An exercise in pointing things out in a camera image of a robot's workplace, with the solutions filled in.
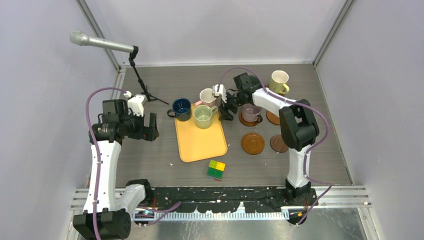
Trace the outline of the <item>colourful toy brick block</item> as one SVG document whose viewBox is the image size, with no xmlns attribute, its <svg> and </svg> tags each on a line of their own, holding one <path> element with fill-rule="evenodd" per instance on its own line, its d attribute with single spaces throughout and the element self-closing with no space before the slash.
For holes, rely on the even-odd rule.
<svg viewBox="0 0 424 240">
<path fill-rule="evenodd" d="M 216 181 L 221 181 L 223 178 L 226 164 L 216 160 L 211 160 L 206 172 L 206 175 Z"/>
</svg>

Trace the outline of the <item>light green mug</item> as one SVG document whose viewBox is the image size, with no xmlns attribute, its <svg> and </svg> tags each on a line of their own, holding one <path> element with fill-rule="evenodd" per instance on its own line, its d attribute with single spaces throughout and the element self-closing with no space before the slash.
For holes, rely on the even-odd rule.
<svg viewBox="0 0 424 240">
<path fill-rule="evenodd" d="M 194 109 L 194 123 L 200 129 L 207 129 L 213 124 L 213 116 L 217 113 L 216 105 L 210 107 L 199 105 Z"/>
</svg>

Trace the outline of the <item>dark blue mug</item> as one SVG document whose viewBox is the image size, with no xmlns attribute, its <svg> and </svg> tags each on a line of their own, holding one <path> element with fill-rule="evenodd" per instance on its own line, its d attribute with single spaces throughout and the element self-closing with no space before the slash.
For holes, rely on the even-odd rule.
<svg viewBox="0 0 424 240">
<path fill-rule="evenodd" d="M 167 111 L 170 118 L 175 118 L 178 121 L 188 121 L 192 116 L 191 102 L 187 98 L 176 99 L 171 109 Z"/>
</svg>

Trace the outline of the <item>yellow-green faceted mug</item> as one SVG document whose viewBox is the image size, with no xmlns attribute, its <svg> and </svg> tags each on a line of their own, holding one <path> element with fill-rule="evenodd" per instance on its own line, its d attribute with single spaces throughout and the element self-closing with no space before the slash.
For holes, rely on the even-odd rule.
<svg viewBox="0 0 424 240">
<path fill-rule="evenodd" d="M 283 70 L 275 70 L 271 74 L 271 79 L 268 84 L 268 88 L 277 94 L 285 95 L 290 91 L 290 87 L 287 85 L 289 75 Z"/>
</svg>

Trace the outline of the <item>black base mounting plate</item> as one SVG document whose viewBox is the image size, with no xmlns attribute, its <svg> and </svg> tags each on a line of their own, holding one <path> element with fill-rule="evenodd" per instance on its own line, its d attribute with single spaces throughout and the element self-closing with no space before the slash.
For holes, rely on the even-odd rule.
<svg viewBox="0 0 424 240">
<path fill-rule="evenodd" d="M 305 211 L 317 196 L 312 188 L 309 193 L 291 198 L 284 187 L 277 186 L 153 187 L 140 205 L 166 210 L 181 202 L 177 213 L 234 213 L 239 207 L 249 214 L 277 213 L 281 207 Z"/>
</svg>

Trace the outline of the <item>brown wooden coaster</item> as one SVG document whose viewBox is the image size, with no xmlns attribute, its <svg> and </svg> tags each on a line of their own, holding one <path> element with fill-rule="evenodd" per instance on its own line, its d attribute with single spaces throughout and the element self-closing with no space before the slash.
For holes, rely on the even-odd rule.
<svg viewBox="0 0 424 240">
<path fill-rule="evenodd" d="M 246 120 L 243 118 L 242 114 L 240 113 L 240 114 L 239 114 L 239 121 L 240 121 L 240 122 L 241 122 L 244 126 L 247 126 L 247 127 L 254 127 L 254 126 L 258 125 L 259 123 L 261 123 L 261 122 L 263 121 L 263 117 L 259 114 L 259 115 L 257 115 L 257 119 L 256 119 L 255 121 L 253 121 L 253 122 L 249 122 L 249 121 L 246 121 Z"/>
<path fill-rule="evenodd" d="M 263 137 L 256 132 L 249 132 L 241 138 L 241 147 L 249 155 L 260 154 L 265 148 Z"/>
<path fill-rule="evenodd" d="M 270 123 L 278 126 L 280 125 L 280 118 L 269 110 L 266 111 L 266 118 Z"/>
</svg>

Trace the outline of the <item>pink faceted mug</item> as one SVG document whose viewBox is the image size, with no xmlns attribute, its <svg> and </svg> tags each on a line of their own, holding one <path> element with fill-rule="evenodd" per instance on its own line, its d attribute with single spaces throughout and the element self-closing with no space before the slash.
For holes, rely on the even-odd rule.
<svg viewBox="0 0 424 240">
<path fill-rule="evenodd" d="M 205 105 L 209 107 L 213 107 L 217 105 L 217 97 L 213 94 L 212 88 L 205 88 L 199 93 L 199 101 L 194 104 L 194 107 L 198 107 L 200 105 Z"/>
</svg>

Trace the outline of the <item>silver microphone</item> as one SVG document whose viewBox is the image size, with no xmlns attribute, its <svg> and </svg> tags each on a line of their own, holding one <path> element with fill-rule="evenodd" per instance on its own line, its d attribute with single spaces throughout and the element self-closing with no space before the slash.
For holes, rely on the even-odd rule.
<svg viewBox="0 0 424 240">
<path fill-rule="evenodd" d="M 135 47 L 124 43 L 110 41 L 104 38 L 89 36 L 82 31 L 72 31 L 69 35 L 70 42 L 78 46 L 91 46 L 119 52 L 133 53 Z"/>
</svg>

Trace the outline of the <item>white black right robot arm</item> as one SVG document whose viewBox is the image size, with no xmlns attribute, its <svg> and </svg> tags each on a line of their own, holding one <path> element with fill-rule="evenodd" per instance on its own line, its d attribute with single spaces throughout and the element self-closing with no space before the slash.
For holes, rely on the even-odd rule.
<svg viewBox="0 0 424 240">
<path fill-rule="evenodd" d="M 283 196 L 286 203 L 316 205 L 319 196 L 312 189 L 309 177 L 311 148 L 320 134 L 316 110 L 306 99 L 292 100 L 272 92 L 255 74 L 242 73 L 234 77 L 236 90 L 229 93 L 222 83 L 212 87 L 212 94 L 221 98 L 218 107 L 222 120 L 233 120 L 238 107 L 252 104 L 279 117 L 280 135 L 289 150 L 289 172 Z"/>
</svg>

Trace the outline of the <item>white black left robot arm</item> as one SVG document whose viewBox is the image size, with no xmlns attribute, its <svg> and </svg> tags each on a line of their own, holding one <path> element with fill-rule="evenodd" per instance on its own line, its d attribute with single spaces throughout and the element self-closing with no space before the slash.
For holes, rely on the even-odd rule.
<svg viewBox="0 0 424 240">
<path fill-rule="evenodd" d="M 152 142 L 159 137 L 155 113 L 144 125 L 143 95 L 129 100 L 105 100 L 89 132 L 92 151 L 91 183 L 81 214 L 73 217 L 73 227 L 86 240 L 121 240 L 129 236 L 132 214 L 138 205 L 148 207 L 154 199 L 147 179 L 130 180 L 116 196 L 119 154 L 125 138 Z"/>
</svg>

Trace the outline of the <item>purple mug black handle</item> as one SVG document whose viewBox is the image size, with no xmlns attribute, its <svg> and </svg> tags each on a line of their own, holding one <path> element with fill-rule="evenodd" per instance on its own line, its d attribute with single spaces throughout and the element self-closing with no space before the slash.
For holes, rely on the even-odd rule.
<svg viewBox="0 0 424 240">
<path fill-rule="evenodd" d="M 259 124 L 263 121 L 261 111 L 262 111 L 261 107 L 247 103 L 242 106 L 241 117 L 247 123 Z"/>
</svg>

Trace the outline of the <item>black microphone tripod stand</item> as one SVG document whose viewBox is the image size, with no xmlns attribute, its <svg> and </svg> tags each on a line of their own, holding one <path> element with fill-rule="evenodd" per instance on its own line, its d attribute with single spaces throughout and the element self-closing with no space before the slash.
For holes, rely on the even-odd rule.
<svg viewBox="0 0 424 240">
<path fill-rule="evenodd" d="M 145 85 L 145 83 L 144 83 L 144 81 L 142 80 L 142 78 L 140 77 L 139 72 L 138 72 L 138 70 L 137 70 L 137 68 L 136 68 L 136 64 L 135 64 L 135 58 L 136 58 L 136 56 L 137 56 L 137 54 L 138 54 L 138 52 L 139 52 L 139 48 L 138 48 L 137 46 L 135 46 L 135 45 L 133 45 L 132 47 L 133 47 L 133 51 L 129 54 L 128 61 L 129 61 L 130 66 L 133 68 L 133 70 L 134 70 L 134 72 L 135 72 L 135 75 L 136 75 L 136 77 L 137 77 L 137 81 L 138 81 L 139 85 L 140 85 L 140 86 L 141 86 L 141 88 L 142 88 L 142 93 L 141 93 L 141 94 L 146 96 L 146 99 L 147 99 L 147 101 L 148 101 L 148 102 L 160 101 L 160 102 L 162 102 L 162 103 L 164 103 L 164 104 L 166 104 L 166 105 L 169 105 L 169 103 L 168 103 L 168 102 L 166 102 L 166 101 L 164 101 L 164 100 L 162 100 L 162 99 L 160 99 L 160 98 L 157 98 L 157 97 L 153 96 L 153 95 L 152 95 L 152 94 L 148 91 L 148 88 L 147 88 L 147 86 Z"/>
</svg>

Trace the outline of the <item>yellow plastic tray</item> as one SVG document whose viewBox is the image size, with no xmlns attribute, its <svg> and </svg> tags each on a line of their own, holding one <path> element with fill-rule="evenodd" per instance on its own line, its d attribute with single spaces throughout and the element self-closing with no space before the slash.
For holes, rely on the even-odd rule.
<svg viewBox="0 0 424 240">
<path fill-rule="evenodd" d="M 185 163 L 223 156 L 228 151 L 219 114 L 214 114 L 212 125 L 201 129 L 192 116 L 187 121 L 175 120 L 180 159 Z"/>
</svg>

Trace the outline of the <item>dark walnut wooden coaster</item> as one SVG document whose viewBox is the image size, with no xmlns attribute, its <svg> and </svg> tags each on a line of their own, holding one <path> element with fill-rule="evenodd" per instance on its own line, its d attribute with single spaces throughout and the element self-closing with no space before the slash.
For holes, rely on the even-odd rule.
<svg viewBox="0 0 424 240">
<path fill-rule="evenodd" d="M 288 146 L 283 141 L 282 136 L 278 134 L 271 137 L 270 146 L 277 153 L 285 153 L 289 150 Z"/>
</svg>

